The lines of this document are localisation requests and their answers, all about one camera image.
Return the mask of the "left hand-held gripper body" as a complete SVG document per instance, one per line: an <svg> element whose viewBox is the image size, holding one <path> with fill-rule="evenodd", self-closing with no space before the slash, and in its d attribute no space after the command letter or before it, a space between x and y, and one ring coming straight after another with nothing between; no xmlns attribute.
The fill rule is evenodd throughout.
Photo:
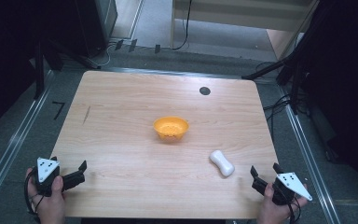
<svg viewBox="0 0 358 224"><path fill-rule="evenodd" d="M50 197L52 194L52 183L60 174L60 162L56 157L50 159L38 158L36 160L36 171L34 183L38 195Z"/></svg>

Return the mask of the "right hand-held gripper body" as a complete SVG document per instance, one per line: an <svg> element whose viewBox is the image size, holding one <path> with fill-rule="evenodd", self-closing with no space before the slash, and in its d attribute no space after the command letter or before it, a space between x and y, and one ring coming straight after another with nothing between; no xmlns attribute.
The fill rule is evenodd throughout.
<svg viewBox="0 0 358 224"><path fill-rule="evenodd" d="M273 187L274 196L272 201L277 205L285 205L292 202L296 195L308 201L313 200L294 172L277 174Z"/></svg>

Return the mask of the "white soap bar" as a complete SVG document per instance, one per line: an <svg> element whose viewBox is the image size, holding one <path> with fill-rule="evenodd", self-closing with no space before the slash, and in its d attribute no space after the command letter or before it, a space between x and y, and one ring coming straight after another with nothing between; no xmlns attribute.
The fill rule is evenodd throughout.
<svg viewBox="0 0 358 224"><path fill-rule="evenodd" d="M215 150L210 154L210 160L218 167L220 173L224 177L232 175L235 171L235 166L227 160L226 156L221 150Z"/></svg>

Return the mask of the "orange bowl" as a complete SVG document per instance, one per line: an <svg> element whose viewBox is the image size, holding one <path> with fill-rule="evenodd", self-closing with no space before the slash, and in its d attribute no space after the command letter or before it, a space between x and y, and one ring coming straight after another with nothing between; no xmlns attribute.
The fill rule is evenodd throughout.
<svg viewBox="0 0 358 224"><path fill-rule="evenodd" d="M162 140L180 140L188 131L189 124L179 117L162 117L154 121L153 128Z"/></svg>

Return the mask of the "person's right hand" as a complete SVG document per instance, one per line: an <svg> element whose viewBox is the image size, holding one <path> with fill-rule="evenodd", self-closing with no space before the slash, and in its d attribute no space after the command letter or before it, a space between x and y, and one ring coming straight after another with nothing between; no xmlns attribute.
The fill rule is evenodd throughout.
<svg viewBox="0 0 358 224"><path fill-rule="evenodd" d="M283 222L289 218L294 212L302 208L308 203L303 197L294 199L291 205L277 205L272 199L274 195L267 189L264 195L263 202L261 203L258 216L256 218L257 224L283 224Z"/></svg>

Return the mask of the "person's left hand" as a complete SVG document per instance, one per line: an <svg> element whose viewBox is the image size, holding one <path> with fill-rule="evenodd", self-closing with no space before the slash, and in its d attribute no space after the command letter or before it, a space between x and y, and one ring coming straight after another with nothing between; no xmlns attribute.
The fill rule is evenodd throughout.
<svg viewBox="0 0 358 224"><path fill-rule="evenodd" d="M27 183L27 201L34 205L41 224L65 224L65 200L62 196L63 181L56 176L52 183L50 197L42 198L37 194L32 178Z"/></svg>

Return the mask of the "black metal stand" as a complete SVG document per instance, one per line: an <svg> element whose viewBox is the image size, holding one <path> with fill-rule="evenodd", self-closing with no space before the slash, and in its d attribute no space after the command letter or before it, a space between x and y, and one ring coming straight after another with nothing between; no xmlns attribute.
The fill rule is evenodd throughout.
<svg viewBox="0 0 358 224"><path fill-rule="evenodd" d="M252 73L251 75L244 75L241 78L245 80L254 80L262 77L265 74L281 68L279 75L276 77L277 84L280 86L286 85L289 81L292 81L290 97L290 107L292 111L297 115L299 110L299 87L301 80L305 77L306 73L306 60L310 56L310 49L297 47L287 57L262 68L259 71Z"/></svg>
<svg viewBox="0 0 358 224"><path fill-rule="evenodd" d="M36 90L34 99L37 100L41 97L42 92L45 90L45 73L44 73L44 62L53 70L62 70L63 62L60 58L59 53L66 54L71 59L84 65L86 68L91 70L100 69L100 65L92 65L85 59L75 54L67 47L61 45L57 41L41 38L38 40L34 47L34 69L35 69L35 85Z"/></svg>

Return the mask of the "dark cabinet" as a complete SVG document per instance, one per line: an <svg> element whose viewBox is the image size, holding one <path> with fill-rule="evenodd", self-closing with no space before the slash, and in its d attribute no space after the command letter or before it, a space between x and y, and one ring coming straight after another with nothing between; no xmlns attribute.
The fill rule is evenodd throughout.
<svg viewBox="0 0 358 224"><path fill-rule="evenodd" d="M93 57L107 48L117 21L116 0L74 0L77 54Z"/></svg>

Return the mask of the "white shelf unit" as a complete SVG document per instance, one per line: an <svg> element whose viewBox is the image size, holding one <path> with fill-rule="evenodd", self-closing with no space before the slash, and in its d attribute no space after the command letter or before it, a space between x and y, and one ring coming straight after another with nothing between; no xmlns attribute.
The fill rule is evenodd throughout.
<svg viewBox="0 0 358 224"><path fill-rule="evenodd" d="M320 0L172 0L171 45L174 20L207 21L264 28L278 60L289 54L296 37L306 32Z"/></svg>

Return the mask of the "metal floor rail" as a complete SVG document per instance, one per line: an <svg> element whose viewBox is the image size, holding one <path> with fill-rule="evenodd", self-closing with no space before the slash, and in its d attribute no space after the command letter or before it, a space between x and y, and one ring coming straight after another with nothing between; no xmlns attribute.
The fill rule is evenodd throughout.
<svg viewBox="0 0 358 224"><path fill-rule="evenodd" d="M303 183L309 185L312 201L301 213L301 224L342 224L334 200L319 167L318 156L301 124L300 116L290 106L286 89L279 87L278 113L271 122L278 160L285 171L295 172Z"/></svg>
<svg viewBox="0 0 358 224"><path fill-rule="evenodd" d="M0 119L0 187L46 101L54 78L54 72L48 70L44 78L45 88L38 98L21 97Z"/></svg>

